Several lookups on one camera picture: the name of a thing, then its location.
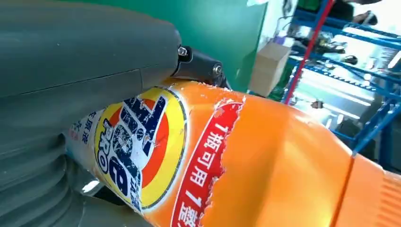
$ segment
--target yellow circle logo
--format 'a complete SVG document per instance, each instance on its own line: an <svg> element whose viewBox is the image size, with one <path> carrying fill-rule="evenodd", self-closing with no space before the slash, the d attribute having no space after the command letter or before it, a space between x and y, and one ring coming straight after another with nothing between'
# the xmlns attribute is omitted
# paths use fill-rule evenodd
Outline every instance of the yellow circle logo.
<svg viewBox="0 0 401 227"><path fill-rule="evenodd" d="M169 192L186 136L179 97L153 88L104 110L95 134L98 167L109 187L141 212Z"/></svg>

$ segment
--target metal bolt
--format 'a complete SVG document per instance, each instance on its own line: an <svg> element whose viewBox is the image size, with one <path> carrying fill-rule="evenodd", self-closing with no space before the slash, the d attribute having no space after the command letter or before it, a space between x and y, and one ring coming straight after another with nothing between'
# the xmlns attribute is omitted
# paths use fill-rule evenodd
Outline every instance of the metal bolt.
<svg viewBox="0 0 401 227"><path fill-rule="evenodd" d="M215 75L220 75L222 72L223 72L223 68L221 67L221 65L216 64L213 66L213 73Z"/></svg>
<svg viewBox="0 0 401 227"><path fill-rule="evenodd" d="M180 46L180 47L178 48L178 55L180 55L180 56L187 56L187 54L188 54L187 49L183 48L182 46Z"/></svg>

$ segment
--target cardboard box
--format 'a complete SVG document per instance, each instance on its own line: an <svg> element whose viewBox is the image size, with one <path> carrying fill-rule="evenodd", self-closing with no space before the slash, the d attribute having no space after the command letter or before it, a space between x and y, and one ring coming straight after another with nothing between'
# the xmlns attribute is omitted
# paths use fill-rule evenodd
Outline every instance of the cardboard box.
<svg viewBox="0 0 401 227"><path fill-rule="evenodd" d="M291 48L269 42L257 54L248 89L267 97L280 81Z"/></svg>

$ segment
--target orange bottle body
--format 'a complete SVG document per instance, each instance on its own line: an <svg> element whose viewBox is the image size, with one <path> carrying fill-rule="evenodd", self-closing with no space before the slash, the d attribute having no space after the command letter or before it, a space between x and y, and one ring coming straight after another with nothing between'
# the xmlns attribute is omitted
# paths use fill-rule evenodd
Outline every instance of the orange bottle body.
<svg viewBox="0 0 401 227"><path fill-rule="evenodd" d="M350 150L291 107L171 80L88 120L67 132L70 154L155 226L350 222Z"/></svg>

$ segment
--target green wall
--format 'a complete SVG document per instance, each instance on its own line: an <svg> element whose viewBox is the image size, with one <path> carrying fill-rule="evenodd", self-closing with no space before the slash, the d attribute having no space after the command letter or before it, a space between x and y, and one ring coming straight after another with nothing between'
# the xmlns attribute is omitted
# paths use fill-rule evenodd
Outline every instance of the green wall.
<svg viewBox="0 0 401 227"><path fill-rule="evenodd" d="M267 4L248 7L247 0L84 2L131 9L173 23L181 34L183 45L222 61L233 89L246 90Z"/></svg>

